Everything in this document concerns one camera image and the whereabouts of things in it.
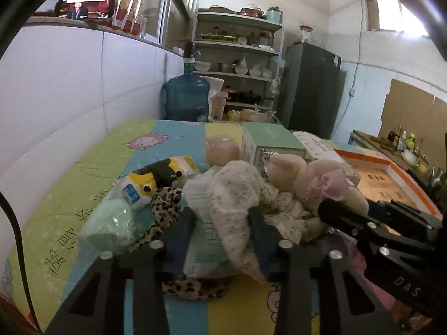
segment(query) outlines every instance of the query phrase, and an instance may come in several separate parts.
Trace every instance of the yellow and white package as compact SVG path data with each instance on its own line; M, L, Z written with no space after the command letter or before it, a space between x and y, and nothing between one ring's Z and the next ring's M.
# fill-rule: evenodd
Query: yellow and white package
M188 179L200 174L189 156L169 157L146 165L118 179L115 186L129 198L132 208L140 210L148 205L155 190L173 186L182 188Z

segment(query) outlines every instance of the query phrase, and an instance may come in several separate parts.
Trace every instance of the blue label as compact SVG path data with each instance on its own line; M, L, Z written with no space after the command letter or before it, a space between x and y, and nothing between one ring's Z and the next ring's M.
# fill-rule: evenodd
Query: blue label
M132 204L135 204L140 199L140 196L139 196L138 192L135 190L135 188L133 187L132 184L128 184L124 188L124 191L129 196L130 201L132 202Z

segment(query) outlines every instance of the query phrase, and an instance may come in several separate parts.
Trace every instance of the box lid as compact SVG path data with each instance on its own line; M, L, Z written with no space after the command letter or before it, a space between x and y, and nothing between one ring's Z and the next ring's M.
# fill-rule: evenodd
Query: box lid
M258 147L277 147L305 151L301 142L281 125L261 122L245 122L247 130Z

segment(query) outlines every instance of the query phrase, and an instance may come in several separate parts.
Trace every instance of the pink bow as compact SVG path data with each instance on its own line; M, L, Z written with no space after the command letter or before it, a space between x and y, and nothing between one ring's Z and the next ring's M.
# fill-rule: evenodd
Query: pink bow
M346 199L349 183L343 170L338 169L326 172L315 177L308 189L306 204L309 208L317 209L325 198L336 201Z

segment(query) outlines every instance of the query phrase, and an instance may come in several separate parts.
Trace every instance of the blue water jug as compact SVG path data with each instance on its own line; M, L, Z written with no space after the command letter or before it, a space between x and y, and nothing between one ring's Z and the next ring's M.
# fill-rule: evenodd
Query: blue water jug
M169 79L161 88L163 119L206 122L210 84L193 74L194 59L184 59L185 72Z

